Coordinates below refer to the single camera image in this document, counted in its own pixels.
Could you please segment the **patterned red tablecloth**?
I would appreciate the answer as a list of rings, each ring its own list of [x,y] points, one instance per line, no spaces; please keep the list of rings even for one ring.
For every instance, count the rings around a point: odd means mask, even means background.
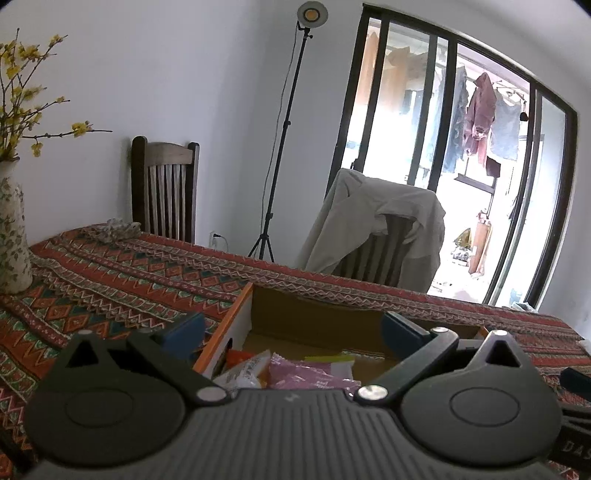
[[[15,479],[36,457],[24,408],[71,336],[88,329],[107,340],[134,329],[161,329],[187,314],[205,317],[195,364],[246,285],[359,308],[388,308],[405,318],[461,332],[504,329],[545,380],[566,368],[590,370],[580,336],[538,313],[445,299],[358,280],[304,272],[151,234],[112,244],[71,230],[35,244],[32,284],[1,299],[1,475]]]

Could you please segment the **hanging red garment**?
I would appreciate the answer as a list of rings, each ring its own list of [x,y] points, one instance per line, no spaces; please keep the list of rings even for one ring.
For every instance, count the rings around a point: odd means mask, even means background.
[[[486,165],[487,145],[495,119],[496,94],[487,72],[475,80],[476,90],[467,107],[464,123],[464,150],[476,155],[481,166]]]

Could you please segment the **black framed sliding window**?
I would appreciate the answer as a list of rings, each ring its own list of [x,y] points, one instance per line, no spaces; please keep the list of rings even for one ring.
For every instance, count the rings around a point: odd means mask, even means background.
[[[464,150],[467,107],[487,72],[495,119],[486,165]],[[431,293],[539,307],[566,225],[578,116],[500,54],[365,5],[332,169],[434,191],[446,212]]]

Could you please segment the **wall power outlet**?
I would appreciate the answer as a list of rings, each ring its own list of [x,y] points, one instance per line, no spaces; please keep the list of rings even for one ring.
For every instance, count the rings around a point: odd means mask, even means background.
[[[212,231],[211,236],[209,236],[209,247],[214,250],[228,252],[228,239],[226,239],[224,235]]]

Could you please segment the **black tripod light stand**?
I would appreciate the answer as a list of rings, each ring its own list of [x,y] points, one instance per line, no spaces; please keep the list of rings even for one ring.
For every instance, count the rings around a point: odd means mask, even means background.
[[[262,210],[260,210],[259,237],[249,250],[249,258],[263,260],[269,256],[274,261],[273,247],[270,242],[270,223],[273,220],[273,205],[276,199],[276,188],[279,183],[280,165],[283,162],[284,145],[287,132],[291,125],[291,112],[294,106],[297,83],[300,79],[301,64],[304,60],[305,48],[312,38],[312,31],[325,25],[329,19],[329,11],[321,1],[305,1],[297,8],[297,22],[294,26],[294,41],[291,45],[290,62],[283,78],[280,91],[280,107],[274,124],[273,145],[270,161],[267,165],[266,177],[263,181]]]

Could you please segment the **white snack packet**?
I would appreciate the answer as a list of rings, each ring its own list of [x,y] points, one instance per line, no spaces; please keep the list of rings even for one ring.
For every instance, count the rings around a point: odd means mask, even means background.
[[[265,389],[271,353],[266,350],[226,370],[213,379],[214,384],[228,391]]]

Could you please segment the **chair with beige jacket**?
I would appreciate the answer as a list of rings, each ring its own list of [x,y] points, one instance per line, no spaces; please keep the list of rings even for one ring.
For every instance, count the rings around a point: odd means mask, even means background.
[[[413,222],[410,219],[389,215],[386,217],[388,232],[372,234],[358,249],[339,261],[332,273],[335,276],[396,287],[403,260],[410,243]]]

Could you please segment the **pink snack packet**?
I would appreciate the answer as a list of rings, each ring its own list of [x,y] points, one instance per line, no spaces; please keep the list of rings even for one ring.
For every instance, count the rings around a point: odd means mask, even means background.
[[[288,360],[270,357],[267,387],[276,390],[342,389],[355,392],[362,383],[353,378],[355,358],[349,355]]]

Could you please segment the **dark wooden chair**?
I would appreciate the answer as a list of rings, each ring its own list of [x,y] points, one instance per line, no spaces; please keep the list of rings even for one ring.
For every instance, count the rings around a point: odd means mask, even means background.
[[[131,215],[142,231],[194,242],[199,153],[196,142],[183,146],[144,136],[132,140]]]

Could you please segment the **orange cardboard snack box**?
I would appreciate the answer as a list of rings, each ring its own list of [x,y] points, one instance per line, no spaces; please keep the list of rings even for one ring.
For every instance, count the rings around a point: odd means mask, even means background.
[[[266,350],[285,359],[351,355],[353,378],[366,384],[400,363],[382,337],[388,308],[339,305],[270,288],[246,285],[201,351],[193,369],[212,378],[228,350]],[[430,330],[433,321],[414,320]]]

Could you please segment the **floral ceramic vase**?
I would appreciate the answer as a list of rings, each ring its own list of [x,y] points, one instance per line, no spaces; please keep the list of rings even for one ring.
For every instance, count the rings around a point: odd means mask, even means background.
[[[14,178],[17,160],[1,162],[0,287],[2,294],[18,294],[32,283],[26,235],[24,197]]]

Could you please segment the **floral tissue box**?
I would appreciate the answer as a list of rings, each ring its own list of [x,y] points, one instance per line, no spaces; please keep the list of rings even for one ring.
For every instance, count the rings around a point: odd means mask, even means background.
[[[141,234],[141,228],[139,222],[126,222],[122,219],[111,218],[106,223],[85,227],[83,233],[90,239],[101,243],[114,243],[137,238]]]

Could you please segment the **yellow flower branches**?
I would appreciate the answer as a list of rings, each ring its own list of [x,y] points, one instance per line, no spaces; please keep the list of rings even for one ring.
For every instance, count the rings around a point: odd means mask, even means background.
[[[21,41],[20,32],[1,44],[1,160],[15,162],[19,159],[21,142],[30,143],[35,158],[41,156],[43,142],[51,139],[80,138],[100,130],[89,121],[72,123],[60,132],[42,132],[44,113],[70,102],[65,96],[39,102],[47,87],[34,82],[40,66],[56,55],[55,49],[67,37],[56,34],[42,44],[27,44]]]

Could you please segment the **beige jacket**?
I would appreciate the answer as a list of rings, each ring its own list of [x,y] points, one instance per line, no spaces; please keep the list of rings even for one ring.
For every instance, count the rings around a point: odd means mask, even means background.
[[[446,212],[435,192],[341,169],[295,260],[297,269],[335,272],[339,261],[370,236],[388,233],[388,220],[411,223],[404,234],[397,286],[426,293],[440,267]]]

